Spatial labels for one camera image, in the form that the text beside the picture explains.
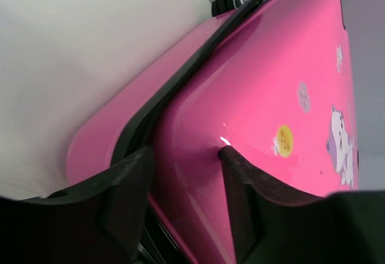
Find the black wheel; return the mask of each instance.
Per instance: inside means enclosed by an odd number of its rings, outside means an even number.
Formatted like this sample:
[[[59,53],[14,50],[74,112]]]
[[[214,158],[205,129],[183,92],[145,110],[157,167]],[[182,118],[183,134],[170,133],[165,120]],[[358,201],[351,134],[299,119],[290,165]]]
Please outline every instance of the black wheel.
[[[227,6],[230,10],[239,8],[244,3],[243,0],[227,0]]]
[[[219,16],[239,8],[243,3],[244,0],[215,0],[211,5],[211,14],[212,16]]]

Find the yellow round sticker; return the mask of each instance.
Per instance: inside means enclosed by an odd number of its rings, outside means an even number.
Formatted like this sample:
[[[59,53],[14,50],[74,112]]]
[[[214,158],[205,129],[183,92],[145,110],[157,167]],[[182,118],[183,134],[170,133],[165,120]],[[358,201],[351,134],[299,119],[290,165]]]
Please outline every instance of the yellow round sticker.
[[[293,133],[287,125],[280,126],[277,131],[278,153],[287,158],[293,152]]]

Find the glossy pink surface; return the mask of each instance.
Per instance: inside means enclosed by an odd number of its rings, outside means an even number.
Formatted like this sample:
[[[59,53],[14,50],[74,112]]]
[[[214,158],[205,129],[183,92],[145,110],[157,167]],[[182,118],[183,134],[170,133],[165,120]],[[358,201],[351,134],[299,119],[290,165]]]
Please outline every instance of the glossy pink surface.
[[[227,17],[207,20],[191,31],[77,131],[67,154],[66,171],[71,185],[109,168],[116,142],[127,122]]]
[[[151,203],[194,263],[235,263],[218,158],[226,144],[311,194],[357,187],[340,0],[272,0],[216,50],[159,122]]]

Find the cartoon cat sticker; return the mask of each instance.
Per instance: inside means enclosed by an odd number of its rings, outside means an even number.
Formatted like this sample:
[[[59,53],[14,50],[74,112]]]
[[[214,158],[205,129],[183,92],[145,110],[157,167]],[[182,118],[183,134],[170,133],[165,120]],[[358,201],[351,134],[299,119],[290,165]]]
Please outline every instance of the cartoon cat sticker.
[[[354,137],[351,138],[348,135],[342,112],[331,106],[331,122],[326,149],[334,169],[341,174],[341,184],[347,184],[350,187],[353,187],[354,182],[353,147]]]

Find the pink suitcase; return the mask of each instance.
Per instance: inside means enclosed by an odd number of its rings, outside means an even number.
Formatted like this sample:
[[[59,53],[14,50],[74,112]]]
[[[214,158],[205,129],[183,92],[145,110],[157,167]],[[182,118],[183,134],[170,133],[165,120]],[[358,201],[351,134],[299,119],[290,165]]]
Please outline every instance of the pink suitcase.
[[[246,182],[263,197],[316,201],[358,187],[355,113],[341,1],[251,0],[198,26],[89,119],[67,177],[82,182],[150,144],[149,217],[189,263],[240,263],[218,152],[231,146],[247,177],[258,171]]]

